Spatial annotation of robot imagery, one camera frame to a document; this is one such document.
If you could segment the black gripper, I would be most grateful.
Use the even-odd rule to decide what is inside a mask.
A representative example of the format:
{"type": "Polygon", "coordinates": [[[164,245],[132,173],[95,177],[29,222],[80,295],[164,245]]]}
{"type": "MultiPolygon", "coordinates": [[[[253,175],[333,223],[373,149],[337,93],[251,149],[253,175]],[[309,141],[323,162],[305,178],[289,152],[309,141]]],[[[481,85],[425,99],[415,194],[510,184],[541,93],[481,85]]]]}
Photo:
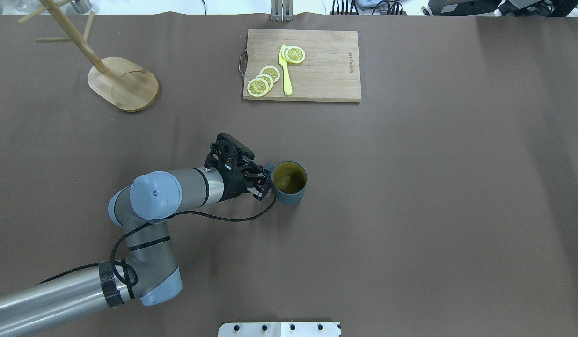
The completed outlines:
{"type": "Polygon", "coordinates": [[[220,166],[219,173],[223,180],[223,194],[219,202],[231,200],[243,193],[252,193],[258,201],[262,201],[273,189],[273,181],[269,171],[257,172],[253,167],[220,166]]]}

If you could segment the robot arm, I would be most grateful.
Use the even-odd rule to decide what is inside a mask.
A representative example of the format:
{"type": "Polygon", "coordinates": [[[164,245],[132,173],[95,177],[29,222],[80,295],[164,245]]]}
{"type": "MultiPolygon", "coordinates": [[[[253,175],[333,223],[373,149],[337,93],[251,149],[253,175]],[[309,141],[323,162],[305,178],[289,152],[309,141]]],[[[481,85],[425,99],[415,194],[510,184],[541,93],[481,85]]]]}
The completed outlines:
{"type": "Polygon", "coordinates": [[[134,179],[109,202],[110,219],[124,230],[114,250],[127,241],[129,255],[77,267],[21,292],[0,298],[0,337],[23,337],[138,298],[154,306],[182,290],[180,268],[167,220],[197,214],[204,205],[244,193],[262,199],[275,190],[260,166],[231,182],[229,171],[197,167],[154,171],[134,179]]]}

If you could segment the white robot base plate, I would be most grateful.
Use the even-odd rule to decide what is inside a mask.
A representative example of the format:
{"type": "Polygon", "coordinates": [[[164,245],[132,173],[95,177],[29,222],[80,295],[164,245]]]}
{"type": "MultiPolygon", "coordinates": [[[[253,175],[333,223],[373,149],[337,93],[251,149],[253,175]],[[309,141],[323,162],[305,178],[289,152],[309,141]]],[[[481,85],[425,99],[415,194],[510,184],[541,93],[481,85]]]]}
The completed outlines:
{"type": "Polygon", "coordinates": [[[339,322],[227,322],[219,337],[341,337],[339,322]]]}

